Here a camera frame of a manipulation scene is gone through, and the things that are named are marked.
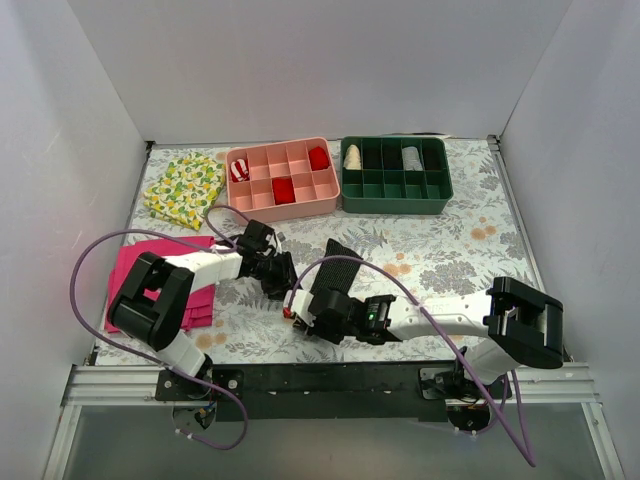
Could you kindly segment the black striped underwear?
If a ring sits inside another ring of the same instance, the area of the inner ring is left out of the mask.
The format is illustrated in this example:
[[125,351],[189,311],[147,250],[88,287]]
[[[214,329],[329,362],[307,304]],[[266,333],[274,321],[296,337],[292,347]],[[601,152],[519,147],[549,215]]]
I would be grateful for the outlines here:
[[[362,259],[356,252],[332,238],[327,241],[324,257],[327,258],[330,256],[348,256]],[[316,295],[324,289],[329,289],[342,294],[348,294],[358,274],[359,268],[360,264],[358,262],[345,259],[323,262],[319,267],[310,292]]]

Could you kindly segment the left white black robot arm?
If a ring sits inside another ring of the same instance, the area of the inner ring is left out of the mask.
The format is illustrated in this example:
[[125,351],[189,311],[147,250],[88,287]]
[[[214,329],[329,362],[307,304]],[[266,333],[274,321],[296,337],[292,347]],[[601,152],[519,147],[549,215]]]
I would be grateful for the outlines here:
[[270,300],[282,301],[297,281],[292,255],[278,246],[274,230],[251,220],[234,240],[177,256],[141,253],[109,306],[109,322],[149,347],[180,373],[178,387],[193,400],[213,386],[212,360],[182,330],[192,293],[252,278]]

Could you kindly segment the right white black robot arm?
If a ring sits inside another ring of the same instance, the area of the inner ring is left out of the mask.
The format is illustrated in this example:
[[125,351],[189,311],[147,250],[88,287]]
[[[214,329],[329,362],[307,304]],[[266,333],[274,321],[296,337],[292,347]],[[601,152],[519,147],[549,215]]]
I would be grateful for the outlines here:
[[370,345],[446,333],[479,343],[461,349],[448,370],[426,374],[431,397],[478,398],[508,372],[527,366],[559,369],[563,357],[563,305],[509,277],[497,277],[486,291],[436,299],[419,308],[410,299],[377,295],[359,300],[335,289],[288,291],[283,314],[306,334],[340,344],[353,337]]

